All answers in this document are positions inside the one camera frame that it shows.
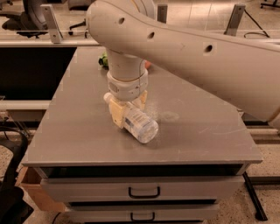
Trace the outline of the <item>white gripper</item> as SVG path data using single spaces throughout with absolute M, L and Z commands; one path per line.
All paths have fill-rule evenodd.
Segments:
M 108 90 L 114 96 L 109 100 L 109 110 L 112 120 L 120 129 L 124 124 L 125 102 L 131 102 L 140 110 L 145 109 L 148 92 L 148 71 L 135 80 L 118 80 L 111 73 L 107 73 Z

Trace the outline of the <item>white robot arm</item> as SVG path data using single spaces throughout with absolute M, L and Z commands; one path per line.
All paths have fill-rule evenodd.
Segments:
M 108 53 L 108 87 L 121 101 L 145 89 L 149 61 L 280 129 L 280 46 L 163 24 L 145 3 L 95 0 L 87 28 Z

